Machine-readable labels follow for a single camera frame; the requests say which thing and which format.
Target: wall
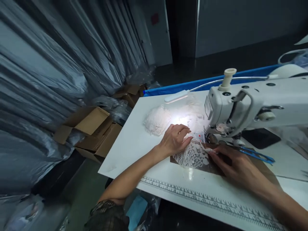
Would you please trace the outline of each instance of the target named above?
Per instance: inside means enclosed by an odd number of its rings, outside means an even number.
[[[129,0],[132,16],[143,41],[149,64],[155,62],[156,66],[172,63],[170,38],[168,31],[165,0]],[[151,16],[158,14],[158,22],[152,24]]]
[[[181,57],[195,57],[197,2],[176,1],[176,24]]]
[[[293,34],[307,24],[307,0],[200,0],[196,57]]]

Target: forearm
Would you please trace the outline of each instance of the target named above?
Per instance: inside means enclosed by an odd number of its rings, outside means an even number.
[[[140,179],[154,165],[163,160],[160,150],[155,146],[150,152],[130,165],[107,187],[99,201],[113,200],[117,204],[124,204],[128,195],[136,188]]]
[[[273,185],[262,197],[274,207],[278,219],[288,228],[308,230],[308,211],[287,193]]]

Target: door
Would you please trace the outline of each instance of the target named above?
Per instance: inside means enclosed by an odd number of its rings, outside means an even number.
[[[129,0],[132,16],[149,64],[172,63],[165,0]]]

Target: floor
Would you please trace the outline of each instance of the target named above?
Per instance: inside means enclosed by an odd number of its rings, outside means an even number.
[[[105,190],[108,177],[98,174],[100,164],[86,159],[62,192],[72,205],[65,231],[81,231],[87,222],[90,210]]]
[[[174,64],[158,67],[155,79],[167,86],[221,75],[230,67],[243,71],[273,65],[284,52],[304,48],[293,45],[299,39],[300,36],[288,36],[198,59],[181,59]],[[83,229],[91,208],[104,191],[107,177],[97,173],[99,167],[96,162],[86,159],[66,185],[62,196],[72,205],[66,231]]]

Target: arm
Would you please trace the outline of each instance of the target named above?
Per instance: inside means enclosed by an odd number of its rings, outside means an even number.
[[[186,148],[192,140],[192,137],[184,140],[189,132],[191,132],[189,128],[182,124],[170,125],[162,141],[114,179],[100,197],[99,202],[111,200],[118,205],[123,205],[125,199],[136,188],[140,179],[150,168]]]
[[[227,178],[236,181],[271,204],[278,218],[290,228],[308,230],[308,211],[271,183],[245,154],[226,145],[219,146],[215,151],[221,152],[232,160],[232,166],[229,166],[215,153],[209,153]]]

